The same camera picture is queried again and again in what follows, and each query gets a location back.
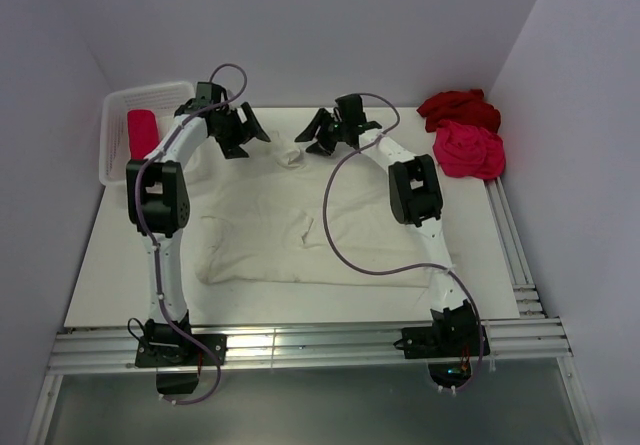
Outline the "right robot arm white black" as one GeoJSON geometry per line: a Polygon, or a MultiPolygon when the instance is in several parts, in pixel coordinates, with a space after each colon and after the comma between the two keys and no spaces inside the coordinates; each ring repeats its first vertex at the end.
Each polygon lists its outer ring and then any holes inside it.
{"type": "Polygon", "coordinates": [[[413,270],[432,272],[429,288],[432,299],[433,343],[443,354],[462,348],[468,334],[480,334],[482,324],[474,298],[454,265],[444,238],[442,211],[444,199],[433,158],[417,155],[396,142],[390,132],[401,122],[391,102],[373,93],[347,94],[335,99],[329,111],[320,108],[295,138],[308,143],[308,153],[329,157],[338,144],[351,151],[332,170],[322,199],[322,226],[328,245],[348,268],[368,276],[393,276],[413,270]],[[331,188],[347,161],[364,156],[385,171],[389,205],[395,221],[415,234],[417,243],[429,258],[427,262],[387,270],[369,270],[351,262],[338,248],[329,225],[331,188]]]}

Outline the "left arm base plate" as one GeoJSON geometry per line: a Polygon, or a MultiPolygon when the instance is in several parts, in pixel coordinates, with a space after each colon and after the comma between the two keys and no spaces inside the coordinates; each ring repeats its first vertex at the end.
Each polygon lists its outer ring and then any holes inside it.
{"type": "Polygon", "coordinates": [[[219,388],[227,351],[225,334],[193,334],[188,316],[171,325],[130,318],[126,329],[137,342],[134,367],[156,371],[156,390],[161,399],[180,405],[195,404],[219,388]],[[198,388],[204,368],[209,366],[216,371],[213,385],[201,397],[188,398],[198,388]]]}

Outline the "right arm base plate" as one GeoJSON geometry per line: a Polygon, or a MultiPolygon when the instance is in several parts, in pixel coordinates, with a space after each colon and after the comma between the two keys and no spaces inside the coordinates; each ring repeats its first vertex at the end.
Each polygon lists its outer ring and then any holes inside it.
{"type": "Polygon", "coordinates": [[[393,343],[405,359],[454,358],[463,353],[478,356],[491,351],[485,329],[479,327],[439,325],[413,326],[401,329],[401,336],[393,343]]]}

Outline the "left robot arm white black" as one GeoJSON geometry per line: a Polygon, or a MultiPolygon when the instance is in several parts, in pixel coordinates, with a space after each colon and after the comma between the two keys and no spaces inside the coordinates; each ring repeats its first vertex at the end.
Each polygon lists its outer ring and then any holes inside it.
{"type": "Polygon", "coordinates": [[[200,82],[195,96],[174,112],[172,126],[159,145],[126,165],[129,220],[143,237],[149,270],[149,318],[180,323],[188,315],[182,287],[181,241],[191,213],[185,168],[208,139],[216,141],[227,160],[248,156],[243,146],[270,137],[247,102],[222,86],[200,82]]]}

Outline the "white t shirt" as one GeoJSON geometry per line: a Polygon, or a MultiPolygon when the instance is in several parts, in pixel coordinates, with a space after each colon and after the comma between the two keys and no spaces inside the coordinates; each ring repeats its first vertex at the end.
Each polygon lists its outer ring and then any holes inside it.
{"type": "MultiPolygon", "coordinates": [[[[321,208],[333,159],[278,138],[250,159],[223,162],[188,229],[198,282],[427,287],[432,272],[368,276],[344,265],[325,237],[321,208]]],[[[385,171],[357,156],[331,188],[329,225],[339,250],[369,270],[427,262],[415,234],[392,216],[385,171]]]]}

